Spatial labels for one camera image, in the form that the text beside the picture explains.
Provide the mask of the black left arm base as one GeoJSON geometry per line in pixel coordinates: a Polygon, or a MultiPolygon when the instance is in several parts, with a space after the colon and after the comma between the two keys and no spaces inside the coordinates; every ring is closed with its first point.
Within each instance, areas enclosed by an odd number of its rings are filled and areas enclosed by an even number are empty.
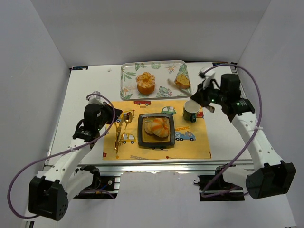
{"type": "Polygon", "coordinates": [[[69,183],[71,199],[115,199],[115,176],[101,175],[100,170],[92,165],[75,169],[69,183]]]}

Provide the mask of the silver metal tongs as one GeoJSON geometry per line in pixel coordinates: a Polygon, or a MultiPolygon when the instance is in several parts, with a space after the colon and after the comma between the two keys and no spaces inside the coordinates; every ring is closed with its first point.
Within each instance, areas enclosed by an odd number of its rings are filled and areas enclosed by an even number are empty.
{"type": "MultiPolygon", "coordinates": [[[[186,91],[186,90],[184,90],[184,89],[178,87],[172,80],[167,79],[167,82],[168,82],[168,84],[169,84],[170,86],[172,86],[173,88],[179,90],[181,93],[183,93],[183,94],[185,94],[185,95],[187,95],[187,96],[189,96],[189,97],[192,96],[192,93],[190,93],[190,92],[188,92],[188,91],[186,91]]],[[[215,107],[213,107],[213,106],[207,105],[205,108],[206,108],[207,110],[209,110],[211,113],[214,113],[214,112],[215,112],[215,107]]]]}

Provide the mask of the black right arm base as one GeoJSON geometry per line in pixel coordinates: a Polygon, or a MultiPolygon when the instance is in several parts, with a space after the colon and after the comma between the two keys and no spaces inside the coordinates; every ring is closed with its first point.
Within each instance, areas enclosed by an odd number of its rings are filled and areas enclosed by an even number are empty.
{"type": "Polygon", "coordinates": [[[216,181],[214,181],[210,187],[206,190],[204,193],[205,195],[215,194],[221,191],[231,190],[228,193],[220,194],[217,196],[205,198],[202,197],[201,194],[203,192],[203,189],[206,187],[206,185],[218,174],[225,165],[219,166],[215,169],[215,172],[213,175],[200,175],[193,181],[193,184],[199,188],[199,199],[201,202],[220,202],[220,201],[244,201],[245,200],[245,193],[241,187],[238,187],[238,189],[234,189],[237,186],[224,182],[223,176],[221,175],[216,181]]]}

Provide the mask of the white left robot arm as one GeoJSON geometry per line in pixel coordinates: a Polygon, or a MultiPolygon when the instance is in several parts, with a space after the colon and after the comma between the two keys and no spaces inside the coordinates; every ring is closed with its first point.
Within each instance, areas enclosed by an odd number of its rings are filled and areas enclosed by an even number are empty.
{"type": "Polygon", "coordinates": [[[93,148],[100,130],[106,124],[114,123],[121,114],[122,110],[112,108],[106,102],[85,107],[84,117],[76,126],[68,152],[42,177],[31,180],[29,212],[59,221],[65,215],[70,200],[87,187],[97,187],[100,174],[96,167],[76,168],[93,148]]]}

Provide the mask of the orange twisted bread roll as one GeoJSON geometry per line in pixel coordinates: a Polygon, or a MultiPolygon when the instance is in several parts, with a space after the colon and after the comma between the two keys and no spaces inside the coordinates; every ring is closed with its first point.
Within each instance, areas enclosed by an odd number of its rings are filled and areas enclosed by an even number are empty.
{"type": "Polygon", "coordinates": [[[151,131],[160,138],[168,137],[170,133],[168,121],[165,118],[155,118],[151,122],[151,131]]]}

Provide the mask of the small round bread bun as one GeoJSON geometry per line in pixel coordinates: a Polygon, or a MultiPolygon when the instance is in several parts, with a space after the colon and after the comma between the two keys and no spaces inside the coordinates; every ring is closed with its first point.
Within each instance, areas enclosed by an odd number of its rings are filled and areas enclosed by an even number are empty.
{"type": "Polygon", "coordinates": [[[145,122],[144,129],[148,134],[153,134],[153,131],[151,130],[151,122],[145,122]]]}

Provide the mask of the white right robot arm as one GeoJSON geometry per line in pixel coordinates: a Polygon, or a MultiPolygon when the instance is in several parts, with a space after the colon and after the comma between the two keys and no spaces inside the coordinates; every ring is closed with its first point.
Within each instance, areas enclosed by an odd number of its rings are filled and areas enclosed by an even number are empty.
{"type": "Polygon", "coordinates": [[[260,127],[260,118],[251,102],[241,96],[239,77],[223,74],[218,84],[213,74],[200,73],[199,76],[203,81],[198,84],[191,100],[208,109],[211,108],[211,103],[221,106],[222,112],[245,143],[242,151],[249,151],[254,165],[254,171],[247,171],[234,165],[236,159],[233,159],[230,163],[217,167],[213,179],[202,189],[202,196],[216,196],[215,193],[205,194],[216,181],[232,184],[234,190],[246,189],[255,200],[286,194],[295,177],[296,168],[293,163],[284,162],[272,147],[260,127]]]}

